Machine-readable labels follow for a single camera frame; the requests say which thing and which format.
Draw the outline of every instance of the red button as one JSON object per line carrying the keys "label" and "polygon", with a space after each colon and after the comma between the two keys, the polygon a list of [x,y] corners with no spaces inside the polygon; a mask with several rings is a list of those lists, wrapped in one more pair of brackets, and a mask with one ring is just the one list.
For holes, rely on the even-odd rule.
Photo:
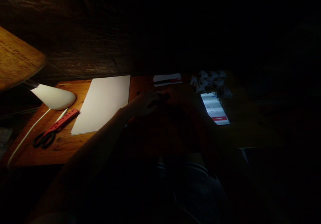
{"label": "red button", "polygon": [[222,117],[212,117],[212,120],[214,120],[214,121],[227,120],[227,117],[226,117],[226,116],[222,116]]}

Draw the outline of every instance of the white lamp shade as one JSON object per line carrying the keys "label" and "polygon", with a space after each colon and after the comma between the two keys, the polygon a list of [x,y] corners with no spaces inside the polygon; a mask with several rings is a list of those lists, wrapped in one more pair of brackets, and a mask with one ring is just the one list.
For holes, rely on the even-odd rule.
{"label": "white lamp shade", "polygon": [[31,90],[46,106],[54,110],[63,110],[71,106],[76,96],[70,91],[39,84]]}

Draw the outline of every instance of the scissors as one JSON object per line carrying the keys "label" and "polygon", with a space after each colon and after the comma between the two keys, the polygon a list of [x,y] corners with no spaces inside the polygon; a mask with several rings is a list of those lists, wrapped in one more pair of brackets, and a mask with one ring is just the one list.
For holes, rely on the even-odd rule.
{"label": "scissors", "polygon": [[56,138],[56,133],[61,131],[65,125],[67,125],[72,119],[74,119],[79,114],[79,110],[73,109],[64,116],[67,110],[68,109],[66,109],[61,114],[61,116],[57,119],[56,123],[52,127],[50,127],[47,131],[41,133],[34,139],[32,145],[35,148],[38,148],[39,146],[41,146],[43,149],[48,148],[54,142]]}

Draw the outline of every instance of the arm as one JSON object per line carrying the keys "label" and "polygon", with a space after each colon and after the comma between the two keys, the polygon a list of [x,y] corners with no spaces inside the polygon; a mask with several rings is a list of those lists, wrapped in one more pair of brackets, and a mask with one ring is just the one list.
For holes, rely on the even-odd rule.
{"label": "arm", "polygon": [[149,105],[158,99],[154,91],[141,93],[119,109],[64,165],[28,219],[55,211],[77,215],[89,184],[106,164],[127,122],[154,111],[156,106]]}
{"label": "arm", "polygon": [[234,201],[238,216],[254,222],[289,223],[251,175],[243,156],[209,117],[197,95],[188,88],[175,86],[164,91],[168,103],[181,107],[196,131],[202,156],[215,170],[227,194]]}

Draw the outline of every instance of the desk lamp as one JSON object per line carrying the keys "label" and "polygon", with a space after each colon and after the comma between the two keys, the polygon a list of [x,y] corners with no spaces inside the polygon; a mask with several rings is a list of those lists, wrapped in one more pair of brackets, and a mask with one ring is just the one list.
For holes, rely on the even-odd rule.
{"label": "desk lamp", "polygon": [[[43,53],[0,27],[0,92],[35,75],[46,63]],[[50,109],[71,106],[76,96],[62,90],[33,83],[31,91]]]}

